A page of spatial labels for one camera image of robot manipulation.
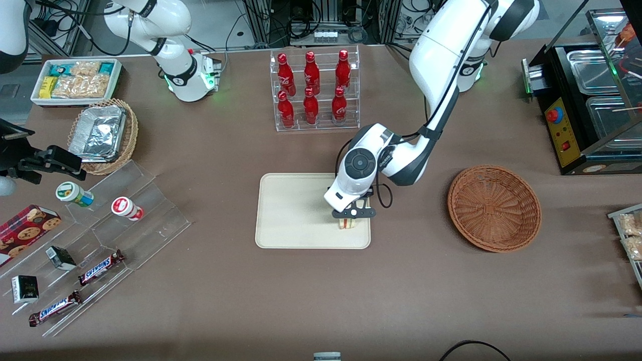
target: red bottle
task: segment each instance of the red bottle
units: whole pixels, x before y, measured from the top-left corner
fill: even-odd
[[[315,61],[315,54],[312,51],[306,53],[306,69],[303,71],[306,75],[306,87],[312,88],[315,95],[321,92],[321,79],[319,66]]]
[[[294,107],[288,100],[288,95],[284,91],[279,91],[279,115],[281,123],[285,128],[294,127]]]
[[[286,91],[288,96],[294,96],[297,93],[297,87],[294,85],[294,73],[288,64],[288,57],[284,53],[277,55],[279,61],[279,83],[281,90]]]
[[[348,63],[348,51],[339,51],[339,63],[336,65],[336,86],[348,89],[350,87],[350,63]]]
[[[306,88],[306,98],[303,100],[303,107],[306,110],[306,121],[310,125],[317,123],[317,116],[319,115],[319,102],[315,97],[315,92],[312,88]]]
[[[332,117],[336,123],[345,123],[345,108],[347,102],[343,96],[343,87],[338,86],[334,90],[334,99],[332,99]]]

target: wicker basket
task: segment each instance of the wicker basket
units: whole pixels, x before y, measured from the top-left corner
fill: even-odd
[[[95,175],[106,175],[116,170],[120,169],[125,163],[127,163],[134,152],[136,147],[136,137],[138,136],[138,120],[136,119],[136,114],[132,111],[127,103],[119,99],[109,99],[101,101],[96,104],[92,104],[91,107],[107,107],[109,105],[117,105],[124,108],[127,111],[127,120],[125,121],[125,135],[120,145],[120,155],[118,158],[111,163],[83,163],[82,169],[87,171],[87,173]],[[71,144],[71,140],[74,137],[76,132],[76,125],[80,119],[80,114],[76,117],[74,125],[71,126],[71,132],[69,137],[67,137],[67,147]]]
[[[448,192],[448,211],[466,239],[492,252],[526,247],[542,224],[533,189],[510,170],[492,165],[457,175]]]

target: clear acrylic display stand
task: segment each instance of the clear acrylic display stand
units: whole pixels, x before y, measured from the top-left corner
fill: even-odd
[[[336,77],[334,70],[339,62],[339,51],[348,51],[348,63],[350,63],[350,87],[345,93],[347,107],[345,110],[345,123],[336,125],[332,117],[332,99],[336,89]],[[287,49],[270,52],[270,78],[272,80],[272,101],[274,103],[274,120],[278,131],[283,130],[331,130],[342,128],[359,128],[361,125],[360,112],[360,89],[359,89],[359,49],[356,46],[344,47],[321,47],[314,48],[315,60],[319,66],[321,75],[321,92],[317,95],[319,102],[319,115],[316,125],[309,125],[306,121],[306,114],[303,108],[305,98],[306,81],[303,70],[306,68],[306,52],[310,49]],[[288,63],[294,72],[294,83],[297,87],[295,96],[290,97],[294,106],[294,127],[286,128],[279,117],[279,99],[277,94],[281,90],[279,83],[279,63],[276,56],[284,53],[288,56]]]
[[[39,332],[44,330],[42,336],[57,335],[190,226],[185,216],[156,187],[153,179],[134,161],[127,162],[90,189],[94,194],[94,202],[89,207],[67,204],[60,215],[63,223],[55,229],[58,232],[49,239],[41,239],[32,245],[31,253],[0,276],[1,284],[8,287],[3,292],[4,302],[16,307],[13,314],[24,318],[25,327],[28,327],[29,315],[40,312],[69,296],[72,291],[79,290],[83,299],[81,305],[72,306],[69,312],[55,315],[35,328]],[[143,208],[143,218],[133,222],[114,215],[110,209],[111,203],[119,196],[128,197]],[[45,250],[51,245],[69,251],[78,266],[70,271],[54,268],[45,254]],[[81,287],[78,276],[108,258],[116,249],[121,250],[125,260],[92,283]],[[10,279],[17,275],[37,277],[40,298],[36,303],[13,304]]]

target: yellow control panel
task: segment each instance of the yellow control panel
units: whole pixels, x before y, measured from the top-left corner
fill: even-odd
[[[565,167],[580,157],[580,147],[577,145],[571,123],[566,116],[566,108],[559,98],[544,113],[548,131],[553,138],[555,153],[561,166]]]

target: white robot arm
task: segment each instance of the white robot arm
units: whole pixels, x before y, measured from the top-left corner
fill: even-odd
[[[125,8],[105,15],[109,30],[149,52],[178,99],[196,101],[216,89],[217,73],[212,59],[191,54],[180,39],[192,26],[191,15],[182,1],[118,0],[108,3],[105,12],[120,6]]]
[[[430,106],[430,117],[411,145],[381,124],[362,128],[350,142],[325,200],[338,212],[370,189],[377,172],[398,186],[415,184],[439,139],[460,91],[470,89],[490,48],[530,27],[539,0],[448,0],[410,55],[410,72]]]
[[[27,25],[33,0],[3,0],[0,9],[0,74],[16,70],[27,56]]]

